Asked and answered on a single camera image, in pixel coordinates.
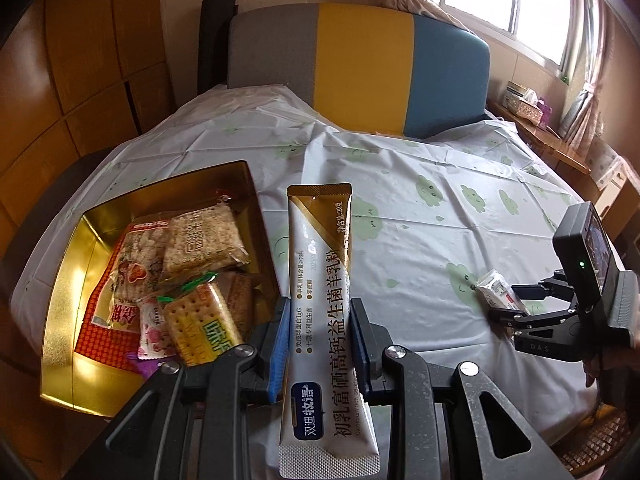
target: windowsill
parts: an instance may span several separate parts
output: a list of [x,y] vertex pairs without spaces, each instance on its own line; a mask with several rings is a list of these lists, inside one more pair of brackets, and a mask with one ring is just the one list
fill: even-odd
[[503,34],[500,30],[497,30],[491,24],[484,22],[483,20],[479,20],[475,16],[467,14],[466,12],[456,9],[455,7],[443,6],[442,9],[445,12],[448,12],[454,18],[459,19],[466,27],[474,31],[476,34],[487,36],[491,40],[496,41],[497,43],[500,43],[507,48],[510,48],[516,54],[527,57],[533,63],[536,63],[541,68],[543,68],[549,75],[562,80],[562,72],[558,70],[558,65],[556,63],[547,59],[546,57],[540,56],[540,54],[531,50],[523,43]]

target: goat milk powder packet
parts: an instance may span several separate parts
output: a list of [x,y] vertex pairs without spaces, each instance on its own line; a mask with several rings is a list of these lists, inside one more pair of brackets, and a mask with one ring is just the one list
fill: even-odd
[[291,324],[280,474],[372,475],[380,454],[351,363],[351,185],[289,186],[287,195]]

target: tissue box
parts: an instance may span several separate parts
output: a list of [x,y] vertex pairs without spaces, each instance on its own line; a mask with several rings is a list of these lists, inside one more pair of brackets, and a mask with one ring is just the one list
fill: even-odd
[[507,109],[517,117],[531,121],[535,126],[540,124],[542,110],[537,106],[527,103],[524,99],[510,100],[507,102]]

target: screw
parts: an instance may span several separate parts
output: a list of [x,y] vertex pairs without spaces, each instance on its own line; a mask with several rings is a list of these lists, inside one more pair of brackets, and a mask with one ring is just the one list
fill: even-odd
[[385,354],[393,359],[401,359],[406,355],[406,350],[400,345],[391,345],[386,348]]
[[238,357],[249,357],[254,354],[254,347],[251,345],[238,345],[234,347],[234,352]]
[[478,368],[476,363],[466,361],[460,365],[460,371],[466,376],[473,377],[474,375],[478,375],[480,368]]
[[175,361],[167,361],[165,363],[162,363],[162,366],[160,367],[160,369],[162,370],[162,373],[165,375],[173,375],[173,374],[177,374],[178,370],[180,370],[180,364],[178,364]]

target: wooden desk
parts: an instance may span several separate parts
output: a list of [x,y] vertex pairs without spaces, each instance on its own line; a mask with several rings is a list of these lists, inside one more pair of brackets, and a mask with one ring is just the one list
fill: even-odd
[[566,142],[558,139],[551,132],[534,126],[526,119],[516,117],[507,108],[495,101],[488,100],[486,107],[493,115],[515,123],[520,137],[525,142],[531,143],[538,155],[549,154],[583,174],[591,173],[591,170],[585,165],[585,157],[578,155]]

